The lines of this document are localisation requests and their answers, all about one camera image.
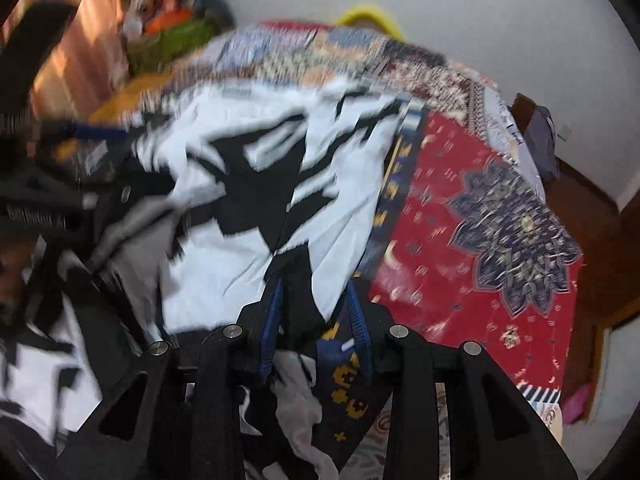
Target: orange cloth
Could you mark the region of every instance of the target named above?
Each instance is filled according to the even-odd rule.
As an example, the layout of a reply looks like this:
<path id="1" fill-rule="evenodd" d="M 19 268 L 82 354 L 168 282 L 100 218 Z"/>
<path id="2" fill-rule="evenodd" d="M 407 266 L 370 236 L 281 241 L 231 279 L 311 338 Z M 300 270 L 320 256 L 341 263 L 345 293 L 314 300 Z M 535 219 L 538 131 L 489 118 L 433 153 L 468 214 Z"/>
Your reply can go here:
<path id="1" fill-rule="evenodd" d="M 186 8 L 172 10 L 171 12 L 161 12 L 152 18 L 145 25 L 145 32 L 149 35 L 158 34 L 163 30 L 175 27 L 180 23 L 186 22 L 192 16 L 191 11 Z"/>

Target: bed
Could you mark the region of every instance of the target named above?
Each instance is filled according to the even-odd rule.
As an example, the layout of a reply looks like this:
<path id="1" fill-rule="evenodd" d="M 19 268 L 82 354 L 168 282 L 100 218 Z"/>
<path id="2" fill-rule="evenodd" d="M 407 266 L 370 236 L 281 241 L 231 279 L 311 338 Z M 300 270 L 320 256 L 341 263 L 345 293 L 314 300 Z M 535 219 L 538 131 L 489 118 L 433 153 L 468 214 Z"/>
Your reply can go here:
<path id="1" fill-rule="evenodd" d="M 392 95 L 402 110 L 354 279 L 396 322 L 426 339 L 450 346 L 478 341 L 559 440 L 581 252 L 545 206 L 542 181 L 495 82 L 372 30 L 271 21 L 215 38 L 169 76 L 133 82 L 91 120 L 130 127 L 143 124 L 148 112 L 196 113 L 193 100 L 228 82 L 304 93 L 336 80 L 356 85 L 350 90 L 356 101 Z M 323 337 L 340 339 L 338 332 L 334 326 Z M 330 404 L 338 384 L 315 388 Z M 443 388 L 438 398 L 440 473 L 447 478 Z M 389 422 L 387 403 L 369 420 L 340 478 L 382 478 Z"/>

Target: black metal frame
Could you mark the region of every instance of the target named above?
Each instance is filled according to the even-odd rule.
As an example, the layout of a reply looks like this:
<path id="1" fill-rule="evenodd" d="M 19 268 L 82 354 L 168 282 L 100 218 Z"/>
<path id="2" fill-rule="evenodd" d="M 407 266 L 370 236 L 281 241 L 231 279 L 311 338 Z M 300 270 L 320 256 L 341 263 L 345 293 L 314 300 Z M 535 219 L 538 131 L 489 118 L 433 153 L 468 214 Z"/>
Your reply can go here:
<path id="1" fill-rule="evenodd" d="M 478 343 L 432 344 L 394 325 L 383 306 L 362 311 L 374 374 L 394 388 L 385 480 L 438 478 L 436 382 L 446 386 L 453 479 L 576 478 L 550 431 Z M 54 478 L 243 480 L 236 389 L 264 383 L 266 322 L 255 303 L 202 344 L 154 343 L 71 435 Z M 184 403 L 188 383 L 195 383 L 192 413 Z"/>

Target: white fabric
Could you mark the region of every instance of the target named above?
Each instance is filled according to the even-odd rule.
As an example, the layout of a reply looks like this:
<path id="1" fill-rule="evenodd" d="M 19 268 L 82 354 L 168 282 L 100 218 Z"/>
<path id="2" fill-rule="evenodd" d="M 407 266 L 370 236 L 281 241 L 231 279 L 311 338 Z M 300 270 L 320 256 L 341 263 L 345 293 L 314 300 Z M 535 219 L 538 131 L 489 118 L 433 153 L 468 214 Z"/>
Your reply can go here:
<path id="1" fill-rule="evenodd" d="M 484 87 L 484 118 L 489 145 L 499 153 L 508 154 L 516 161 L 514 169 L 521 174 L 540 200 L 544 202 L 545 189 L 531 153 L 518 131 L 511 112 L 502 100 L 500 92 L 489 86 Z"/>
<path id="2" fill-rule="evenodd" d="M 319 480 L 338 480 L 334 461 L 311 444 L 313 426 L 322 421 L 322 406 L 311 392 L 311 384 L 302 368 L 299 355 L 278 350 L 273 358 L 273 365 L 278 373 L 278 380 L 271 383 L 271 391 L 278 398 L 276 418 L 293 453 L 313 464 Z M 307 369 L 307 373 L 312 374 L 313 383 L 316 380 L 315 367 Z M 263 474 L 268 479 L 286 479 L 284 474 L 279 476 L 270 468 L 267 469 L 269 475 L 266 472 Z"/>
<path id="3" fill-rule="evenodd" d="M 145 169 L 170 170 L 176 185 L 169 202 L 178 208 L 210 202 L 224 195 L 224 185 L 188 160 L 187 151 L 225 171 L 222 158 L 208 144 L 211 140 L 263 128 L 300 113 L 306 117 L 301 125 L 285 124 L 260 138 L 245 149 L 245 157 L 259 171 L 304 137 L 301 170 L 305 170 L 326 154 L 338 135 L 353 129 L 359 118 L 379 112 L 394 100 L 391 95 L 347 99 L 336 118 L 337 102 L 349 89 L 341 80 L 321 91 L 241 82 L 207 84 L 187 92 L 173 123 L 140 140 L 135 150 Z M 325 319 L 331 316 L 364 251 L 382 182 L 383 160 L 398 123 L 399 116 L 380 120 L 366 143 L 360 142 L 365 132 L 357 132 L 337 150 L 328 168 L 294 191 L 290 205 L 323 186 L 325 196 L 337 196 L 278 251 L 308 242 L 312 291 Z M 225 236 L 212 220 L 191 228 L 182 249 L 183 257 L 171 263 L 163 277 L 164 321 L 169 333 L 234 322 L 243 306 L 260 298 L 262 278 L 273 255 L 258 229 Z M 129 258 L 137 259 L 137 252 L 129 251 Z M 142 272 L 137 264 L 130 267 Z M 146 282 L 141 277 L 138 286 Z M 153 291 L 144 294 L 152 298 Z"/>
<path id="4" fill-rule="evenodd" d="M 51 338 L 71 343 L 72 354 L 50 352 L 17 345 L 16 366 L 8 366 L 8 386 L 0 400 L 15 401 L 22 413 L 15 418 L 33 428 L 43 440 L 53 445 L 56 432 L 77 431 L 89 414 L 100 403 L 102 396 L 84 352 L 84 340 L 76 316 L 66 296 L 63 297 L 64 314 L 51 330 Z M 0 376 L 5 370 L 4 352 L 0 352 Z M 62 391 L 60 420 L 56 427 L 58 411 L 54 405 L 58 399 L 58 373 L 62 368 L 79 368 L 73 389 Z"/>

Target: black fabric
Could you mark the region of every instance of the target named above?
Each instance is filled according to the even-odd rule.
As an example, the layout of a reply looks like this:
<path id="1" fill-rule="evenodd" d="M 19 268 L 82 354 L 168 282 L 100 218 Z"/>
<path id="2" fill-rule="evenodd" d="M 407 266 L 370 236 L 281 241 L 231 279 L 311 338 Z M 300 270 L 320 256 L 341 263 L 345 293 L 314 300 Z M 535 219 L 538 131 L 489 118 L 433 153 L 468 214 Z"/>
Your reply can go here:
<path id="1" fill-rule="evenodd" d="M 344 95 L 340 98 L 340 100 L 338 101 L 338 104 L 335 107 L 335 118 L 337 119 L 338 117 L 340 117 L 340 114 L 342 113 L 342 107 L 344 106 L 344 102 L 348 99 L 348 98 L 357 98 L 357 97 L 362 97 L 364 95 L 367 95 L 367 91 L 366 90 L 356 90 L 353 92 L 345 92 Z"/>
<path id="2" fill-rule="evenodd" d="M 162 286 L 160 281 L 160 271 L 158 270 L 158 278 L 156 279 L 156 326 L 160 332 L 160 337 L 164 341 L 171 341 L 171 338 L 164 326 L 164 306 L 162 304 Z"/>
<path id="3" fill-rule="evenodd" d="M 64 290 L 70 297 L 89 365 L 104 396 L 132 365 L 135 356 L 114 308 L 86 270 L 69 269 Z"/>
<path id="4" fill-rule="evenodd" d="M 61 432 L 58 431 L 58 428 L 60 427 L 60 418 L 62 416 L 62 390 L 65 388 L 72 390 L 76 384 L 76 378 L 80 373 L 80 368 L 76 367 L 60 368 L 60 371 L 58 372 L 58 387 L 56 389 L 57 399 L 55 407 L 56 418 L 54 421 L 54 434 L 52 436 L 54 442 L 65 438 L 65 436 L 61 435 Z"/>
<path id="5" fill-rule="evenodd" d="M 313 465 L 293 453 L 276 418 L 277 407 L 278 399 L 270 389 L 252 391 L 245 419 L 260 431 L 262 436 L 242 435 L 245 458 L 258 471 L 277 462 L 290 480 L 317 479 L 318 475 Z"/>
<path id="6" fill-rule="evenodd" d="M 0 391 L 7 392 L 12 385 L 14 369 L 19 366 L 18 345 L 43 350 L 46 352 L 61 352 L 72 354 L 74 346 L 70 343 L 55 341 L 47 335 L 34 332 L 25 324 L 18 326 L 2 327 L 0 330 L 0 343 L 4 349 L 4 367 L 2 370 L 2 383 Z M 22 406 L 10 400 L 0 401 L 0 416 L 19 416 L 22 414 Z"/>
<path id="7" fill-rule="evenodd" d="M 130 156 L 118 168 L 117 179 L 100 195 L 95 213 L 95 240 L 105 229 L 121 221 L 131 209 L 148 196 L 166 196 L 174 190 L 175 180 L 167 168 L 145 171 L 137 158 Z"/>
<path id="8" fill-rule="evenodd" d="M 348 140 L 350 140 L 351 137 L 353 137 L 360 130 L 366 130 L 366 134 L 362 138 L 362 142 L 366 142 L 369 139 L 373 128 L 376 127 L 379 121 L 387 117 L 398 115 L 400 113 L 400 105 L 400 101 L 395 100 L 384 107 L 382 110 L 380 110 L 379 113 L 359 118 L 355 126 L 351 130 L 344 131 L 335 138 L 334 142 L 331 143 L 324 156 L 318 162 L 316 162 L 311 168 L 300 171 L 300 177 L 298 178 L 298 181 L 304 182 L 312 176 L 316 176 L 322 170 L 328 168 L 331 164 L 331 161 L 334 160 L 334 155 L 338 148 L 347 143 Z"/>
<path id="9" fill-rule="evenodd" d="M 204 210 L 202 209 L 202 206 L 200 206 L 199 208 L 192 208 L 180 216 L 175 225 L 174 236 L 171 240 L 171 248 L 169 248 L 169 253 L 167 254 L 170 261 L 174 261 L 176 258 L 181 258 L 183 256 L 184 251 L 182 250 L 182 244 L 187 239 L 189 228 L 192 225 L 191 223 L 195 222 L 193 225 L 200 225 L 200 216 L 204 218 L 202 223 L 206 222 L 207 218 L 212 218 L 213 213 L 209 208 L 210 205 L 205 204 Z"/>
<path id="10" fill-rule="evenodd" d="M 60 316 L 62 304 L 52 306 L 52 312 L 43 312 L 40 316 L 40 303 L 44 298 L 44 288 L 49 288 L 49 283 L 56 282 L 58 279 L 58 259 L 62 248 L 54 242 L 47 244 L 47 250 L 44 251 L 41 259 L 34 264 L 31 275 L 24 287 L 22 297 L 14 311 L 12 319 L 9 321 L 11 328 L 9 330 L 21 330 L 24 326 L 27 315 L 27 307 L 31 310 L 34 317 L 34 323 L 43 333 L 49 333 L 49 328 Z"/>
<path id="11" fill-rule="evenodd" d="M 115 272 L 110 273 L 108 276 L 111 279 L 108 284 L 105 282 L 106 276 L 95 276 L 94 284 L 106 302 L 113 307 L 116 316 L 138 346 L 138 349 L 144 351 L 147 346 L 145 333 L 133 313 L 133 306 L 124 291 L 122 279 Z"/>
<path id="12" fill-rule="evenodd" d="M 30 303 L 34 298 L 40 297 L 41 301 L 37 310 L 33 313 L 33 324 L 45 334 L 49 334 L 53 325 L 60 319 L 63 311 L 62 305 L 62 280 L 58 275 L 58 261 L 64 245 L 50 242 L 42 255 L 42 259 L 32 271 L 30 282 L 38 289 L 25 291 L 25 300 Z"/>
<path id="13" fill-rule="evenodd" d="M 284 286 L 283 313 L 280 319 L 284 336 L 279 339 L 278 346 L 313 355 L 314 341 L 320 337 L 326 323 L 318 312 L 311 291 L 308 244 L 276 254 L 264 281 L 272 275 L 279 276 Z"/>
<path id="14" fill-rule="evenodd" d="M 0 457 L 0 467 L 6 467 L 0 469 L 2 480 L 61 478 L 55 448 L 20 420 L 1 414 Z"/>
<path id="15" fill-rule="evenodd" d="M 293 134 L 304 120 L 304 115 L 295 114 L 267 128 L 212 140 L 210 145 L 224 161 L 226 172 L 206 158 L 187 153 L 188 160 L 201 165 L 225 185 L 224 196 L 194 208 L 191 226 L 216 219 L 224 235 L 258 228 L 271 252 L 275 252 L 281 240 L 287 204 L 298 181 L 305 141 L 301 138 L 282 158 L 261 171 L 252 168 L 244 149 L 282 126 L 290 125 Z"/>
<path id="16" fill-rule="evenodd" d="M 320 190 L 305 196 L 302 200 L 292 205 L 276 248 L 281 249 L 286 245 L 302 224 L 311 220 L 322 208 L 328 206 L 334 200 L 335 196 L 325 196 L 324 190 Z"/>

